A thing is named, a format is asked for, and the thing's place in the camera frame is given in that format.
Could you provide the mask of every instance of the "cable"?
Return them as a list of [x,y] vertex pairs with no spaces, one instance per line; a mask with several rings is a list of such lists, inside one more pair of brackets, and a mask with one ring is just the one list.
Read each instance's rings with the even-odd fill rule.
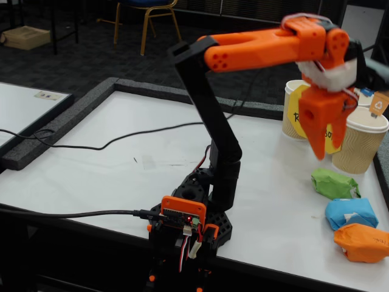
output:
[[[320,71],[326,72],[326,69],[323,67],[323,65],[321,64],[321,62],[319,62],[319,61],[314,61],[314,63],[316,64],[316,66],[319,68]],[[358,96],[356,96],[355,93],[351,92],[351,91],[348,90],[347,88],[343,88],[342,91],[345,92],[345,93],[347,93],[352,99],[355,100],[355,104],[354,104],[354,105],[345,105],[345,106],[344,106],[344,109],[345,109],[345,110],[348,110],[348,109],[350,109],[350,108],[357,108],[357,107],[358,107],[358,102],[359,102]]]
[[101,215],[132,215],[147,220],[166,219],[166,216],[161,215],[158,212],[153,212],[148,210],[106,210],[106,211],[85,212],[85,213],[76,213],[76,214],[45,214],[39,212],[14,211],[14,210],[7,210],[7,209],[0,208],[0,213],[23,216],[23,217],[38,217],[38,218],[50,218],[50,219],[69,219],[69,218],[93,217],[93,216],[101,216]]
[[11,134],[11,135],[14,135],[18,138],[21,138],[21,139],[27,139],[27,140],[37,140],[38,138],[36,137],[36,135],[40,132],[50,132],[49,135],[47,136],[44,136],[44,137],[40,137],[40,139],[46,139],[48,137],[51,137],[55,134],[55,131],[53,130],[50,130],[50,129],[44,129],[44,130],[39,130],[39,131],[36,131],[33,135],[34,137],[26,137],[26,136],[22,136],[22,135],[19,135],[19,134],[16,134],[14,132],[11,132],[11,131],[8,131],[8,130],[3,130],[3,129],[0,129],[0,132],[5,132],[5,133],[8,133],[8,134]]
[[184,260],[184,252],[185,252],[185,247],[187,245],[187,242],[188,242],[188,237],[189,236],[185,236],[185,239],[184,239],[184,242],[182,243],[182,246],[181,246],[181,255],[180,255],[180,264],[179,264],[179,267],[178,267],[178,272],[181,273],[182,271],[182,262]]
[[135,133],[131,133],[131,134],[127,134],[127,135],[115,138],[115,139],[109,141],[107,144],[105,144],[102,147],[72,146],[72,145],[51,145],[51,144],[48,144],[48,143],[44,142],[42,140],[42,138],[39,138],[35,133],[34,133],[34,137],[36,137],[36,139],[38,141],[40,141],[42,144],[44,144],[46,146],[49,146],[49,147],[52,147],[52,148],[73,148],[73,149],[76,148],[76,149],[87,149],[87,150],[100,151],[100,150],[104,150],[105,148],[110,146],[112,143],[114,143],[116,141],[119,141],[119,140],[122,140],[124,138],[132,137],[132,136],[136,136],[136,135],[141,135],[141,134],[149,134],[149,133],[156,133],[156,132],[161,132],[161,131],[167,131],[167,130],[177,129],[177,128],[181,128],[181,127],[186,127],[186,126],[202,125],[202,124],[203,124],[202,122],[182,123],[180,125],[176,125],[176,126],[172,126],[172,127],[165,127],[165,128],[159,128],[159,129],[148,130],[148,131],[139,131],[139,132],[135,132]]
[[247,99],[249,98],[249,96],[251,95],[251,90],[252,90],[252,87],[254,85],[254,82],[256,80],[256,78],[258,77],[258,75],[261,73],[261,70],[259,70],[253,77],[253,79],[251,80],[250,82],[250,85],[249,87],[247,88],[247,94],[245,96],[245,98],[242,100],[242,104],[238,107],[238,109],[236,111],[234,111],[234,108],[236,107],[236,104],[238,103],[238,101],[240,100],[240,98],[237,98],[232,106],[232,114],[229,115],[227,117],[227,120],[231,119],[234,115],[236,115],[240,110],[241,108],[244,106],[244,104],[246,103]]
[[[248,92],[247,92],[247,95],[246,97],[244,98],[242,104],[239,106],[238,110],[234,113],[234,108],[239,100],[236,99],[233,106],[232,106],[232,114],[229,115],[229,117],[227,118],[227,120],[229,120],[230,118],[232,118],[245,104],[247,98],[250,96],[250,93],[251,93],[251,90],[252,90],[252,86],[253,86],[253,83],[256,79],[256,77],[258,76],[260,71],[258,71],[258,73],[254,76],[253,80],[250,82],[250,85],[249,85],[249,88],[248,88]],[[22,136],[22,135],[19,135],[17,133],[14,133],[12,131],[9,131],[9,130],[4,130],[4,129],[0,129],[0,132],[4,132],[4,133],[8,133],[8,134],[11,134],[11,135],[14,135],[18,138],[21,138],[21,139],[28,139],[28,140],[38,140],[39,142],[41,142],[42,144],[46,145],[46,146],[49,146],[51,148],[71,148],[71,149],[86,149],[86,150],[95,150],[95,151],[100,151],[100,150],[104,150],[106,147],[108,147],[109,145],[111,145],[112,143],[116,142],[116,141],[119,141],[119,140],[122,140],[124,138],[128,138],[128,137],[132,137],[132,136],[136,136],[136,135],[141,135],[141,134],[149,134],[149,133],[157,133],[157,132],[161,132],[161,131],[167,131],[167,130],[172,130],[172,129],[177,129],[177,128],[181,128],[181,127],[186,127],[186,126],[192,126],[192,125],[203,125],[204,123],[202,122],[193,122],[193,123],[182,123],[180,125],[175,125],[175,126],[172,126],[172,127],[165,127],[165,128],[159,128],[159,129],[155,129],[155,130],[148,130],[148,131],[139,131],[139,132],[135,132],[135,133],[130,133],[130,134],[127,134],[127,135],[124,135],[124,136],[120,136],[118,138],[115,138],[111,141],[109,141],[108,143],[106,143],[104,146],[102,147],[89,147],[89,146],[77,146],[77,145],[52,145],[52,144],[49,144],[47,142],[45,142],[43,139],[47,139],[51,136],[53,136],[55,134],[55,131],[54,130],[51,130],[51,129],[43,129],[43,130],[39,130],[39,131],[36,131],[33,133],[33,137],[27,137],[27,136]],[[48,135],[46,136],[43,136],[43,137],[39,137],[38,134],[39,133],[42,133],[42,132],[49,132]]]
[[199,227],[198,227],[198,234],[199,234],[199,238],[198,238],[198,242],[202,242],[202,233],[201,233],[201,223],[199,223]]
[[194,170],[192,172],[195,172],[197,169],[199,169],[202,166],[205,159],[207,158],[207,153],[208,153],[209,148],[211,148],[211,145],[207,146],[207,148],[205,149],[204,157],[201,159],[200,163],[194,168]]

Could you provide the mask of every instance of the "orange bean bag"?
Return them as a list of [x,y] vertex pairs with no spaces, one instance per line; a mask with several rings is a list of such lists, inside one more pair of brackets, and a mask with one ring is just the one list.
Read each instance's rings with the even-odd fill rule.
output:
[[377,263],[389,256],[389,233],[366,225],[355,223],[339,228],[334,240],[352,262]]

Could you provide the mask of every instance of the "cardboard box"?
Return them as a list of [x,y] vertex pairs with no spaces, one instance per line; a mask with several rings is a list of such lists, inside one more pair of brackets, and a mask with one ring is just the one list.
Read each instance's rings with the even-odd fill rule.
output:
[[7,47],[31,50],[49,43],[50,31],[23,26],[3,32],[1,42]]

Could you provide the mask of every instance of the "label on cup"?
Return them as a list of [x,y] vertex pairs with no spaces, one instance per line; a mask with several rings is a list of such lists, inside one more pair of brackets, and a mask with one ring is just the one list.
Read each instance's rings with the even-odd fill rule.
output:
[[[300,85],[294,92],[291,93],[291,96],[289,98],[289,106],[287,108],[287,118],[291,121],[291,124],[294,128],[294,130],[299,134],[301,137],[307,138],[303,128],[301,127],[300,121],[298,119],[299,113],[298,113],[298,100],[301,98],[302,92],[309,88],[309,86],[306,85]],[[332,126],[329,124],[327,125],[326,130],[326,140],[325,140],[325,150],[328,154],[333,154],[335,152],[338,152],[342,149],[342,146],[339,148],[335,148],[332,143]]]
[[377,115],[381,116],[384,111],[387,109],[389,105],[389,92],[381,93],[381,92],[375,92],[373,101],[370,105],[370,111]]

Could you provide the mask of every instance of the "black cable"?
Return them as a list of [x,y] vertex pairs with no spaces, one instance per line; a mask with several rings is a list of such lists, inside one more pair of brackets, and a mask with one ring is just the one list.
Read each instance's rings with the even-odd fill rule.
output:
[[[176,126],[172,126],[172,127],[165,127],[165,128],[155,129],[155,130],[148,130],[148,131],[135,132],[135,133],[131,133],[131,134],[127,134],[127,135],[124,135],[124,136],[115,138],[115,139],[109,141],[107,144],[105,144],[105,145],[102,146],[102,147],[72,146],[72,145],[52,145],[52,144],[49,144],[49,143],[43,141],[43,139],[46,139],[46,138],[48,138],[48,137],[51,137],[51,136],[55,133],[53,130],[50,130],[50,129],[39,130],[39,131],[33,133],[33,137],[21,136],[21,135],[19,135],[19,134],[14,133],[14,132],[11,132],[11,131],[8,131],[8,130],[3,130],[3,129],[0,129],[0,132],[5,132],[5,133],[8,133],[8,134],[14,135],[14,136],[16,136],[16,137],[22,138],[22,139],[38,140],[38,141],[41,142],[42,144],[44,144],[44,145],[46,145],[46,146],[49,146],[49,147],[52,147],[52,148],[73,148],[73,149],[87,149],[87,150],[96,150],[96,151],[100,151],[100,150],[104,150],[106,147],[108,147],[108,146],[111,145],[112,143],[114,143],[114,142],[116,142],[116,141],[119,141],[119,140],[122,140],[122,139],[127,138],[127,137],[136,136],[136,135],[140,135],[140,134],[156,133],[156,132],[161,132],[161,131],[166,131],[166,130],[172,130],[172,129],[177,129],[177,128],[186,127],[186,126],[202,125],[202,124],[203,124],[202,122],[182,123],[182,124],[180,124],[180,125],[176,125]],[[39,137],[39,136],[37,135],[38,133],[44,132],[44,131],[48,131],[48,132],[50,132],[50,134],[47,135],[47,136],[44,136],[44,137]]]
[[[229,115],[229,117],[227,117],[227,120],[231,119],[234,115],[236,115],[240,109],[244,106],[245,102],[247,101],[247,99],[249,98],[250,96],[250,93],[251,93],[251,90],[252,90],[252,86],[254,84],[254,81],[255,79],[257,78],[258,74],[260,73],[261,71],[258,71],[255,75],[254,75],[254,78],[252,79],[252,81],[250,82],[250,85],[248,87],[248,90],[247,90],[247,95],[246,97],[243,99],[242,101],[242,104],[238,107],[238,109],[235,111],[235,107],[236,107],[236,104],[238,103],[238,100],[240,98],[237,98],[232,106],[232,114]],[[181,128],[181,127],[186,127],[186,126],[192,126],[192,125],[203,125],[204,123],[202,122],[193,122],[193,123],[182,123],[180,125],[176,125],[176,126],[172,126],[172,127],[165,127],[165,128],[160,128],[160,129],[155,129],[155,130],[148,130],[148,131],[139,131],[139,132],[135,132],[135,133],[131,133],[131,134],[127,134],[127,135],[124,135],[124,136],[120,136],[118,138],[115,138],[111,141],[109,141],[107,144],[105,144],[104,146],[102,147],[89,147],[89,146],[76,146],[76,145],[52,145],[52,144],[49,144],[45,141],[43,141],[43,139],[47,139],[51,136],[53,136],[55,134],[55,131],[54,130],[50,130],[50,129],[43,129],[43,130],[39,130],[39,131],[36,131],[33,133],[33,137],[27,137],[27,136],[22,136],[22,135],[19,135],[19,134],[16,134],[12,131],[9,131],[9,130],[3,130],[3,129],[0,129],[0,132],[4,132],[4,133],[8,133],[8,134],[11,134],[11,135],[14,135],[18,138],[21,138],[21,139],[28,139],[28,140],[38,140],[39,142],[41,142],[42,144],[46,145],[46,146],[49,146],[51,148],[72,148],[72,149],[86,149],[86,150],[95,150],[95,151],[100,151],[100,150],[104,150],[106,147],[108,147],[109,145],[111,145],[112,143],[116,142],[116,141],[119,141],[119,140],[122,140],[124,138],[128,138],[128,137],[131,137],[131,136],[136,136],[136,135],[140,135],[140,134],[149,134],[149,133],[156,133],[156,132],[161,132],[161,131],[166,131],[166,130],[172,130],[172,129],[177,129],[177,128]],[[47,136],[43,136],[43,137],[39,137],[38,134],[39,133],[42,133],[42,132],[49,132],[49,134]]]
[[53,130],[50,130],[50,129],[43,129],[43,130],[39,130],[39,131],[36,131],[33,135],[34,137],[27,137],[27,136],[22,136],[22,135],[19,135],[19,134],[16,134],[14,132],[11,132],[9,130],[3,130],[3,129],[0,129],[0,132],[5,132],[5,133],[8,133],[8,134],[11,134],[11,135],[14,135],[18,138],[21,138],[21,139],[27,139],[27,140],[37,140],[38,138],[36,137],[36,135],[40,132],[49,132],[50,134],[48,134],[47,136],[44,136],[44,137],[40,137],[40,139],[46,139],[48,137],[51,137],[55,134],[55,131]]
[[247,94],[246,94],[245,98],[242,100],[242,104],[238,107],[238,109],[237,109],[236,111],[235,111],[234,109],[235,109],[235,107],[236,107],[236,104],[237,104],[238,101],[240,100],[240,98],[238,97],[238,98],[235,100],[235,102],[234,102],[234,104],[233,104],[233,106],[232,106],[232,114],[229,115],[229,116],[227,117],[227,120],[231,119],[234,115],[236,115],[236,114],[241,110],[241,108],[244,106],[245,102],[247,101],[247,99],[248,99],[248,98],[250,97],[250,95],[251,95],[252,87],[253,87],[253,85],[254,85],[254,82],[255,82],[256,78],[257,78],[258,75],[260,74],[260,72],[261,72],[261,70],[259,70],[259,71],[254,75],[253,79],[252,79],[251,82],[250,82],[249,87],[247,88]]
[[35,217],[35,218],[48,218],[48,219],[69,219],[69,218],[82,218],[82,217],[93,217],[101,215],[132,215],[140,217],[141,219],[147,220],[161,220],[165,219],[166,216],[149,210],[108,210],[108,211],[96,211],[96,212],[85,212],[76,214],[46,214],[31,211],[14,211],[0,208],[0,213],[17,215],[22,217]]

